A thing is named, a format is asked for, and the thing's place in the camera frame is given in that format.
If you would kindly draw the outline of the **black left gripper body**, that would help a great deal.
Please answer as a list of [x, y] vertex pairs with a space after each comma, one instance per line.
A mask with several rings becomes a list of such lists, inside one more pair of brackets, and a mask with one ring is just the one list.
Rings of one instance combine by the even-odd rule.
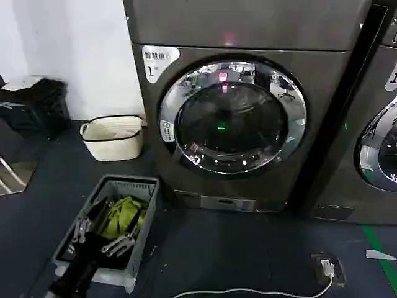
[[74, 260], [64, 274], [54, 282], [55, 296], [85, 296], [92, 278], [104, 259], [101, 252], [108, 239], [89, 232], [84, 243], [79, 243]]

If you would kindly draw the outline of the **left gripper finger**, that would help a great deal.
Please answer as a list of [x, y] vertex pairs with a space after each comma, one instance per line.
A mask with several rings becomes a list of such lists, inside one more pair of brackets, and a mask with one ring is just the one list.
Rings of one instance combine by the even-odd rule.
[[122, 256], [130, 248], [133, 248], [145, 221], [145, 215], [146, 208], [139, 208], [129, 223], [126, 232], [109, 244], [103, 246], [100, 252], [105, 256]]
[[88, 212], [83, 213], [81, 217], [78, 217], [73, 232], [73, 243], [84, 243], [86, 240], [86, 233], [89, 231], [91, 225], [95, 219], [98, 218], [99, 214], [105, 206], [106, 201], [95, 203]]

